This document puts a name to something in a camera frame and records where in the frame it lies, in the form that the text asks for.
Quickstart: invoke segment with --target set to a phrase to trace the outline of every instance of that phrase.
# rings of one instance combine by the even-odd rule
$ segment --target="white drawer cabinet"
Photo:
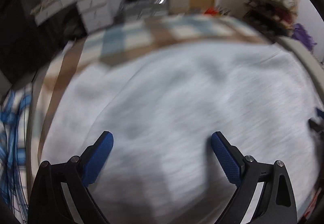
[[[113,23],[108,0],[58,0],[35,16],[37,25],[42,24],[61,9],[73,4],[77,5],[88,34]]]
[[[110,15],[108,15],[108,16],[97,17],[93,20],[88,20],[84,23],[88,33],[91,33],[98,29],[110,26],[113,23],[113,19]]]
[[[108,0],[82,0],[77,2],[77,7],[78,10],[83,13],[97,6],[104,5],[107,2]]]

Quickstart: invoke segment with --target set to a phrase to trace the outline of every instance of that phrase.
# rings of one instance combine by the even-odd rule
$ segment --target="blue gripper pad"
[[[317,116],[321,117],[322,119],[324,119],[324,112],[321,111],[320,109],[316,108],[316,112],[317,112]]]
[[[83,167],[82,182],[85,187],[96,181],[103,165],[105,164],[114,145],[114,138],[110,132],[106,132],[105,138],[99,144],[88,163]]]
[[[239,187],[241,184],[240,167],[236,163],[235,159],[231,156],[231,153],[223,144],[217,133],[213,133],[211,139],[212,149],[224,170],[225,175],[230,183]]]

